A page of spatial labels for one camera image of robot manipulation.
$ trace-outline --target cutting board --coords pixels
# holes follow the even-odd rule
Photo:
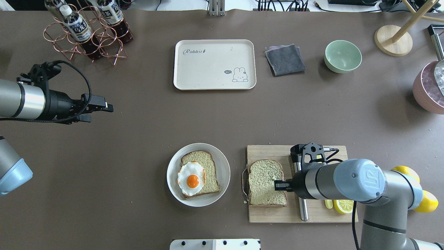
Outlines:
[[[293,178],[293,163],[290,158],[292,145],[248,145],[247,165],[248,167],[257,160],[270,159],[279,162],[284,172],[284,180]],[[345,146],[324,146],[337,148],[340,151],[333,158],[347,160],[347,149]],[[334,208],[327,209],[323,200],[307,200],[309,219],[301,220],[298,197],[293,192],[286,192],[288,206],[276,208],[263,208],[248,206],[248,217],[250,222],[268,223],[311,223],[311,222],[351,222],[352,214],[340,214]]]

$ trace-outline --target round wooden base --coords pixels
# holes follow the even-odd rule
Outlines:
[[[409,33],[405,33],[401,38],[392,42],[392,37],[400,30],[396,25],[382,26],[375,32],[375,43],[380,50],[391,56],[405,56],[413,47],[413,40]]]

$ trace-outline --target pink bowl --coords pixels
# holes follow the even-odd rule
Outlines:
[[[434,100],[428,93],[439,91],[436,84],[434,70],[438,61],[427,64],[413,82],[413,96],[418,104],[425,110],[436,114],[444,114],[444,105],[440,105],[438,100]]]

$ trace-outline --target white bracket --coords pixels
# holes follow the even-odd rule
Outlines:
[[[260,239],[173,240],[170,250],[261,250]]]
[[[209,0],[210,16],[225,16],[225,0]]]

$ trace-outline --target fried egg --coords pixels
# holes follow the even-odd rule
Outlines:
[[[197,194],[205,185],[205,169],[197,161],[183,165],[177,176],[177,184],[185,198]]]

